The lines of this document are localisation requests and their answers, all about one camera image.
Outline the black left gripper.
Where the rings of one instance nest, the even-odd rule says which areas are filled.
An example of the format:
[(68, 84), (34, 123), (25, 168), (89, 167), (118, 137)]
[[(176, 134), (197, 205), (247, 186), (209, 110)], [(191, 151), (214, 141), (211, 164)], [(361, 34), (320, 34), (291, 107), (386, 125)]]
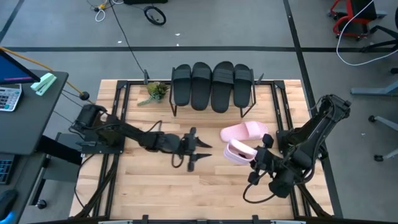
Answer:
[(180, 149), (179, 149), (179, 158), (181, 161), (184, 160), (185, 156), (189, 157), (187, 171), (193, 172), (195, 169), (195, 163), (197, 160), (212, 156), (212, 154), (196, 154), (196, 145), (198, 147), (203, 148), (212, 148), (211, 145), (204, 143), (200, 140), (200, 138), (196, 138), (196, 131), (197, 129), (192, 127), (188, 134), (184, 134), (183, 138), (181, 139)]

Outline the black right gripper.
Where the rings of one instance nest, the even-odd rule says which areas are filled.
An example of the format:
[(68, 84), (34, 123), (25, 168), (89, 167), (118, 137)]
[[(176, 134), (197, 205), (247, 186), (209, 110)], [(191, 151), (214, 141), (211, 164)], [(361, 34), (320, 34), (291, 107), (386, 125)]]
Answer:
[(269, 150), (269, 148), (273, 146), (274, 139), (270, 134), (265, 134), (262, 137), (262, 142), (263, 146), (257, 146), (255, 148), (257, 154), (250, 162), (250, 166), (253, 170), (248, 177), (248, 182), (250, 184), (258, 184), (259, 180), (266, 174), (268, 174), (270, 178), (274, 178), (278, 157)]

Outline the pink slide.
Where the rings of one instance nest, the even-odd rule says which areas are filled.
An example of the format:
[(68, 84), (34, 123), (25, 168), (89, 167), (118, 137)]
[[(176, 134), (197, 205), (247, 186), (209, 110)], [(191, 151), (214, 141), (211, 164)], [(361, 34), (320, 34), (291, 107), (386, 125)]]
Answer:
[(255, 159), (256, 155), (257, 151), (254, 148), (236, 139), (229, 140), (224, 149), (225, 158), (241, 165), (250, 163)]
[(263, 135), (268, 133), (269, 129), (264, 123), (258, 121), (245, 121), (222, 129), (220, 131), (220, 137), (223, 142), (228, 142), (231, 139), (249, 141), (262, 139)]

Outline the black slide with plain strap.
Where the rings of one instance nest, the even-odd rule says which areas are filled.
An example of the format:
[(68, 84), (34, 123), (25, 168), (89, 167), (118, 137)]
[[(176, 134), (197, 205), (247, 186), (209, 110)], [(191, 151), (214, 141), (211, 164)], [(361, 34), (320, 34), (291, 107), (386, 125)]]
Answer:
[(211, 68), (197, 62), (192, 68), (191, 106), (194, 110), (203, 111), (208, 106), (211, 92)]
[(192, 70), (188, 64), (179, 65), (173, 72), (174, 102), (177, 106), (186, 106), (190, 101)]

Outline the black slide with ribbed strap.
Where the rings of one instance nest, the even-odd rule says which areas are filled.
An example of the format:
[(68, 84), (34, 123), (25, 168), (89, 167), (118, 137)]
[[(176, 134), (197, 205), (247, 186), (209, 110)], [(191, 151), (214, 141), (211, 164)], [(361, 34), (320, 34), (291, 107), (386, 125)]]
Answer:
[(229, 61), (220, 62), (213, 70), (211, 107), (217, 113), (225, 113), (229, 108), (233, 71), (234, 66)]
[(249, 105), (251, 96), (252, 75), (251, 70), (244, 64), (234, 67), (234, 105), (245, 108)]

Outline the wooden shelf with black legs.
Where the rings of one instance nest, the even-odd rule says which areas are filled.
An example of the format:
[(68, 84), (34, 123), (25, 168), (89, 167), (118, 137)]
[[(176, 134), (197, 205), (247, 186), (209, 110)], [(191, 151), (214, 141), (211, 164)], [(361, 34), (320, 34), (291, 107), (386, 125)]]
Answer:
[[(250, 74), (251, 74), (251, 79), (252, 79), (251, 92), (250, 92), (250, 94), (251, 94), (251, 97), (250, 97), (251, 105), (248, 107), (248, 109), (246, 111), (243, 111), (243, 108), (239, 108), (240, 118), (244, 118), (252, 110), (252, 108), (257, 103), (257, 100), (256, 100), (256, 85), (260, 84), (261, 80), (259, 80), (259, 81), (255, 81), (254, 80), (254, 71), (253, 71), (253, 69), (250, 69)], [(171, 107), (171, 110), (172, 110), (172, 114), (173, 114), (174, 118), (176, 118), (177, 117), (177, 108), (178, 108), (178, 106), (173, 103), (173, 99), (172, 99), (173, 98), (173, 94), (174, 94), (173, 93), (173, 90), (174, 90), (173, 83), (172, 83), (171, 80), (166, 80), (166, 81), (164, 81), (164, 83), (166, 85), (169, 85), (169, 104), (170, 104), (170, 107)]]

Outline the small green succulent plant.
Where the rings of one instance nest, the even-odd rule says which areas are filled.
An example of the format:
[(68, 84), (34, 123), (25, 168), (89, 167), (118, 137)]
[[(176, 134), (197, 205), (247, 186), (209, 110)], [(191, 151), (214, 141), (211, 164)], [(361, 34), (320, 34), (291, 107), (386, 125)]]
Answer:
[(168, 92), (168, 86), (162, 82), (151, 82), (146, 85), (149, 98), (138, 103), (138, 106), (144, 106), (152, 102), (160, 103)]

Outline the grey chair base with casters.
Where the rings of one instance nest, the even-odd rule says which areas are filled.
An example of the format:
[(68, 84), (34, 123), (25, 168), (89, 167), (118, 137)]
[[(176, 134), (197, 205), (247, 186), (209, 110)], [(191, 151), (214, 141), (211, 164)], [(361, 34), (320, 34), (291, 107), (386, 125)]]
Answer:
[[(388, 126), (389, 128), (391, 128), (391, 129), (393, 129), (393, 130), (398, 132), (398, 123), (390, 121), (390, 120), (388, 120), (386, 118), (383, 118), (381, 116), (371, 115), (368, 118), (368, 121), (371, 122), (371, 123), (375, 123), (376, 121), (378, 121), (379, 123), (382, 123), (382, 124)], [(397, 156), (397, 155), (398, 155), (398, 148), (396, 148), (395, 150), (393, 150), (393, 151), (391, 151), (391, 152), (389, 152), (388, 154), (385, 154), (385, 155), (375, 154), (374, 155), (374, 160), (377, 161), (377, 162), (382, 162), (382, 161), (385, 161), (387, 159), (393, 158), (394, 156)]]

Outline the grey desk foot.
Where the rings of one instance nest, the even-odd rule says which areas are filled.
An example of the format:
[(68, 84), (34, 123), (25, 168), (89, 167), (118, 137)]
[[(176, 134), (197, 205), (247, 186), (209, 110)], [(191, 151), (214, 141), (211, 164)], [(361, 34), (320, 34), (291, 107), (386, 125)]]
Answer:
[(398, 96), (398, 80), (382, 88), (352, 88), (352, 95)]

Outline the black box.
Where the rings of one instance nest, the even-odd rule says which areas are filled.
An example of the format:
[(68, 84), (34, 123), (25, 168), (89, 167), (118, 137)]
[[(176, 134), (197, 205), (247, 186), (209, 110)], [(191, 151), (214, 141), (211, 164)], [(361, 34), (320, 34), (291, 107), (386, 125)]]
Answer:
[(123, 0), (124, 4), (133, 5), (133, 4), (165, 4), (168, 3), (169, 0)]

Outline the mint green stapler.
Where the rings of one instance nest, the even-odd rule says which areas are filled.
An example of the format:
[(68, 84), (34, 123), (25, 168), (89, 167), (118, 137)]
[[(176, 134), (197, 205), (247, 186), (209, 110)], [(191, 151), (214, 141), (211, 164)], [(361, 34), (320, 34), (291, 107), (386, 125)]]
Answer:
[(35, 91), (36, 95), (42, 96), (56, 81), (56, 76), (52, 73), (46, 73), (40, 78), (40, 81), (33, 83), (30, 88)]

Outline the dark grey side desk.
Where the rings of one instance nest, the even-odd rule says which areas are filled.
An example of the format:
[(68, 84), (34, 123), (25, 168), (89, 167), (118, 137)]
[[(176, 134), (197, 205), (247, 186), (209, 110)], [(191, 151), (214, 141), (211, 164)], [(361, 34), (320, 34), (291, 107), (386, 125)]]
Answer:
[(0, 154), (29, 155), (36, 150), (69, 76), (67, 72), (52, 73), (57, 79), (42, 96), (25, 83), (16, 109), (0, 111)]

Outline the black office chair base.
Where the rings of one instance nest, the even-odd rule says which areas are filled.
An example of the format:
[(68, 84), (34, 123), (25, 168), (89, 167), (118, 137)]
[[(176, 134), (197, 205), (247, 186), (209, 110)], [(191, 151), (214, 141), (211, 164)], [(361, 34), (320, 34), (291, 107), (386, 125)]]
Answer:
[(384, 33), (386, 33), (387, 35), (391, 36), (393, 39), (392, 40), (388, 40), (385, 42), (380, 42), (377, 44), (372, 44), (372, 45), (367, 45), (365, 47), (363, 47), (360, 52), (367, 52), (370, 49), (374, 49), (376, 47), (382, 47), (382, 46), (387, 46), (387, 45), (393, 45), (393, 47), (391, 48), (391, 50), (394, 52), (396, 50), (398, 50), (398, 8), (396, 9), (396, 13), (395, 13), (395, 24), (396, 24), (396, 28), (397, 31), (393, 31), (390, 30), (388, 28), (385, 28), (383, 26), (379, 26), (376, 25), (374, 27), (372, 27), (369, 31), (370, 34), (374, 34), (377, 31), (382, 31)]

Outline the black lower desk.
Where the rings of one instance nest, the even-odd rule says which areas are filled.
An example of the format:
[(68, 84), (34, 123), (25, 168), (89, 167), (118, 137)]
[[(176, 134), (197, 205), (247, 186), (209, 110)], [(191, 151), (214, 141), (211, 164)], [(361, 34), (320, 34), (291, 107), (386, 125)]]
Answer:
[[(19, 157), (10, 182), (0, 185), (0, 224), (18, 224), (25, 208), (34, 206), (39, 201), (45, 183), (42, 179), (50, 158), (46, 154)], [(6, 194), (15, 195), (15, 199), (3, 210), (2, 197)]]

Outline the red and black stool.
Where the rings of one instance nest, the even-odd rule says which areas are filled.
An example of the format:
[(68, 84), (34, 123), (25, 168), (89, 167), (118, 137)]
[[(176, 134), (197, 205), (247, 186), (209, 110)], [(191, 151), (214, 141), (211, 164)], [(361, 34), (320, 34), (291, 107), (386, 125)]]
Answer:
[(327, 15), (335, 21), (332, 31), (337, 39), (352, 37), (359, 41), (370, 34), (369, 23), (383, 19), (387, 12), (377, 10), (374, 0), (334, 0)]

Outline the black computer keyboard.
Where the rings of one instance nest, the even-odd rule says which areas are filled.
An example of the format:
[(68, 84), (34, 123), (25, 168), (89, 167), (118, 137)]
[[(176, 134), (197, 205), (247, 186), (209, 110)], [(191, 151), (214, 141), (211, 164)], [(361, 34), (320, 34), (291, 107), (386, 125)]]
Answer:
[(12, 176), (13, 159), (0, 159), (0, 185), (7, 185)]

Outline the grey desk calculator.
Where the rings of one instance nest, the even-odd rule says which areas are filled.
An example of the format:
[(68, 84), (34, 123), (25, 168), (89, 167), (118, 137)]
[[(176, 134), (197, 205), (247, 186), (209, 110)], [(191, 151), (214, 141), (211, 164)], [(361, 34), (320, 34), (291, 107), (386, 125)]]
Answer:
[(21, 84), (0, 85), (0, 111), (14, 111), (22, 96)]

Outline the black computer mouse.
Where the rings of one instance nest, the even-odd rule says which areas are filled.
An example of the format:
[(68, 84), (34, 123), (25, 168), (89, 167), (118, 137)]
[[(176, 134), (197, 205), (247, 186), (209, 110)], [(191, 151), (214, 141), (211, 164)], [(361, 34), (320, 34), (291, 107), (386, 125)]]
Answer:
[(0, 194), (0, 220), (4, 220), (10, 214), (17, 196), (18, 192), (14, 189)]

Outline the computer monitor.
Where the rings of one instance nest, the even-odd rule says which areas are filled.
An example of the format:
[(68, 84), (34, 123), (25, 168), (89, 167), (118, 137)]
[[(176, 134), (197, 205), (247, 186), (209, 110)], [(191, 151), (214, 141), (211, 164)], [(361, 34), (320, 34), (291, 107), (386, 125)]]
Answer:
[(0, 85), (39, 82), (40, 78), (13, 59), (5, 51), (0, 50)]

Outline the black metal table frame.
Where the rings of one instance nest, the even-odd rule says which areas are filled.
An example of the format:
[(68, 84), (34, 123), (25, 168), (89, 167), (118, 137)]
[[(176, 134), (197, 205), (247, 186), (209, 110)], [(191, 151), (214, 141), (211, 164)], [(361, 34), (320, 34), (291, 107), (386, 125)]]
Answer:
[(259, 185), (248, 186), (249, 166), (232, 163), (223, 155), (223, 128), (245, 121), (264, 123), (270, 134), (299, 127), (308, 120), (307, 106), (299, 80), (265, 80), (256, 86), (256, 105), (240, 118), (239, 108), (231, 106), (225, 113), (211, 108), (193, 110), (177, 108), (174, 118), (169, 94), (161, 103), (138, 106), (148, 92), (142, 80), (102, 80), (97, 102), (111, 114), (143, 130), (161, 130), (179, 136), (197, 129), (198, 137), (212, 148), (197, 152), (212, 154), (199, 160), (193, 172), (187, 171), (187, 161), (161, 152), (147, 152), (138, 143), (123, 139), (120, 155), (99, 154), (86, 161), (77, 182), (78, 198), (70, 213), (76, 215), (81, 203), (88, 203), (104, 180), (106, 172), (114, 175), (93, 208), (94, 216), (112, 220), (128, 220), (133, 224), (187, 223), (228, 224), (266, 222), (270, 219), (292, 220), (333, 213), (323, 168), (315, 166), (315, 178), (307, 185), (318, 207), (313, 209), (299, 189), (287, 198), (271, 196), (269, 178)]

